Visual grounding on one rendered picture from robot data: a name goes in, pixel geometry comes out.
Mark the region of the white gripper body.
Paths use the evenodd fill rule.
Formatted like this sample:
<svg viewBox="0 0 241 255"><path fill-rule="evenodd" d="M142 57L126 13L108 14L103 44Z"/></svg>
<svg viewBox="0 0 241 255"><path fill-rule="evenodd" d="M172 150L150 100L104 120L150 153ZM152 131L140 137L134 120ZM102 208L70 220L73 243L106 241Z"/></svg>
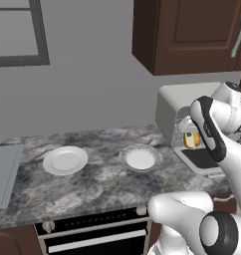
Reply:
<svg viewBox="0 0 241 255"><path fill-rule="evenodd" d="M195 125L190 116L185 117L179 124L178 129L181 132L194 132Z"/></svg>

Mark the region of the white toaster oven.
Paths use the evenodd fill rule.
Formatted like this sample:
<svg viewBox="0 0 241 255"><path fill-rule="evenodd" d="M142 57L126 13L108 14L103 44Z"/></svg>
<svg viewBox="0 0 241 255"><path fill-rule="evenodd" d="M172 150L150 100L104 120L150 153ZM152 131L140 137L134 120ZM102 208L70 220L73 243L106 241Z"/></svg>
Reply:
<svg viewBox="0 0 241 255"><path fill-rule="evenodd" d="M159 89L155 122L170 142L173 150L176 147L185 146L184 132L178 129L178 124L189 116L189 107L192 102L201 96L222 101L224 97L220 96L219 93L226 91L226 86L220 82L163 86ZM205 148L203 141L200 142L199 146L192 149L202 147Z"/></svg>

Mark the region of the toaster oven door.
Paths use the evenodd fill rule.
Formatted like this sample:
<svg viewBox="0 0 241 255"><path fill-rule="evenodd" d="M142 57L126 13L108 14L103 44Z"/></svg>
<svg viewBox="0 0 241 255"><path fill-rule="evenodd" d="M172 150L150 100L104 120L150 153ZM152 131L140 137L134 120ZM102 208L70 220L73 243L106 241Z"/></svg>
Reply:
<svg viewBox="0 0 241 255"><path fill-rule="evenodd" d="M179 146L174 149L174 152L195 174L205 175L209 178L225 176L204 147L191 149Z"/></svg>

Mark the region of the dark brown cupboard door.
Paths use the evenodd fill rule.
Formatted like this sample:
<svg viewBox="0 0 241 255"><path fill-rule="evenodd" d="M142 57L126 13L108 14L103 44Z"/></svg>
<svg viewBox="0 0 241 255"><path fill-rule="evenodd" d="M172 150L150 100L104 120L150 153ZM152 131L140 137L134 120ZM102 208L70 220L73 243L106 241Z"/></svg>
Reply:
<svg viewBox="0 0 241 255"><path fill-rule="evenodd" d="M161 0L154 70L160 75L229 72L241 0Z"/></svg>

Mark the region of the black oven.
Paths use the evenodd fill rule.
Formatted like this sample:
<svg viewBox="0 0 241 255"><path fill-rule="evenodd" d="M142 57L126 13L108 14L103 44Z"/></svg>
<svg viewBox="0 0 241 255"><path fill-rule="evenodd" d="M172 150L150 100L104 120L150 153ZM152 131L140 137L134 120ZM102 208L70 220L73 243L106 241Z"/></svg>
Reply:
<svg viewBox="0 0 241 255"><path fill-rule="evenodd" d="M43 255L145 255L146 207L134 207L34 225Z"/></svg>

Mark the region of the dark brown drawer front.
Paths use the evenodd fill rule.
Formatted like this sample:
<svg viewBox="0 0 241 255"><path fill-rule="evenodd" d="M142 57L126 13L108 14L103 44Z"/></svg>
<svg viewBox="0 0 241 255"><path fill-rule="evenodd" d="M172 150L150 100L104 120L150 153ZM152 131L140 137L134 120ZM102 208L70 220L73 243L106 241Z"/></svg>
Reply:
<svg viewBox="0 0 241 255"><path fill-rule="evenodd" d="M214 194L212 196L212 199L214 197L228 197L229 195L231 195L231 193L227 192L227 193L218 193L218 194ZM214 210L215 211L224 211L224 212L228 212L228 213L232 213L235 214L236 213L236 209L237 209L237 205L236 205L236 200L231 199L227 202L215 202L213 201L214 204Z"/></svg>

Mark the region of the white plate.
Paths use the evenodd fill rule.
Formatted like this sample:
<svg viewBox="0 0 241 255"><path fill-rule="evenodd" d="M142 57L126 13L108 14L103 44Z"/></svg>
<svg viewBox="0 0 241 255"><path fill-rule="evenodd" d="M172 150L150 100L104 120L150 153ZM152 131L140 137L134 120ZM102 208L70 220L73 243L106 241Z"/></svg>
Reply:
<svg viewBox="0 0 241 255"><path fill-rule="evenodd" d="M70 175L83 169L89 156L77 146L61 146L46 154L43 160L44 169L54 175Z"/></svg>

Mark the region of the grey sink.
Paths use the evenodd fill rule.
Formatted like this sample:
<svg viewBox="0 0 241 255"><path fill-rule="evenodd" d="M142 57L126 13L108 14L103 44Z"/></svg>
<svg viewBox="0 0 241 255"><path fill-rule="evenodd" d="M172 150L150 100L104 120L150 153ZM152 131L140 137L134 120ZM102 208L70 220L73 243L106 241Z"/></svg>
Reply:
<svg viewBox="0 0 241 255"><path fill-rule="evenodd" d="M0 146L0 209L8 207L23 149L23 144Z"/></svg>

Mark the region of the dark brown base cupboard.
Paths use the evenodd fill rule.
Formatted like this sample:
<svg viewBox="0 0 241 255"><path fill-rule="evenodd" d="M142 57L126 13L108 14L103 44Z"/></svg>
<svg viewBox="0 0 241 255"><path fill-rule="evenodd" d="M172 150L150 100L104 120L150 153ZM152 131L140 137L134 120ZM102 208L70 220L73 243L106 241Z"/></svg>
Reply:
<svg viewBox="0 0 241 255"><path fill-rule="evenodd" d="M43 255L34 226L0 230L0 255Z"/></svg>

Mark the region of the dark brown wall cupboard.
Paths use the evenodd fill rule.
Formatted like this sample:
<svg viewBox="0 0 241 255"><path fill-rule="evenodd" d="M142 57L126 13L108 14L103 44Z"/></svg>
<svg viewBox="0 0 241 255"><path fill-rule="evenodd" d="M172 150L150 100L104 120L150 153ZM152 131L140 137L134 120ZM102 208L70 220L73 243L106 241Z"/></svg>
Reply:
<svg viewBox="0 0 241 255"><path fill-rule="evenodd" d="M160 1L133 1L132 54L153 75ZM229 72L241 71L241 43L235 58L235 69Z"/></svg>

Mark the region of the grey window frame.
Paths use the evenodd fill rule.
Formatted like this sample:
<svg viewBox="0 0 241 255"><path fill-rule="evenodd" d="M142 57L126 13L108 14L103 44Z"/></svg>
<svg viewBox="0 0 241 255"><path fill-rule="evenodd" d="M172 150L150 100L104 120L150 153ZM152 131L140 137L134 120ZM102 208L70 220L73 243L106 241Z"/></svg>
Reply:
<svg viewBox="0 0 241 255"><path fill-rule="evenodd" d="M40 0L0 0L0 67L49 64Z"/></svg>

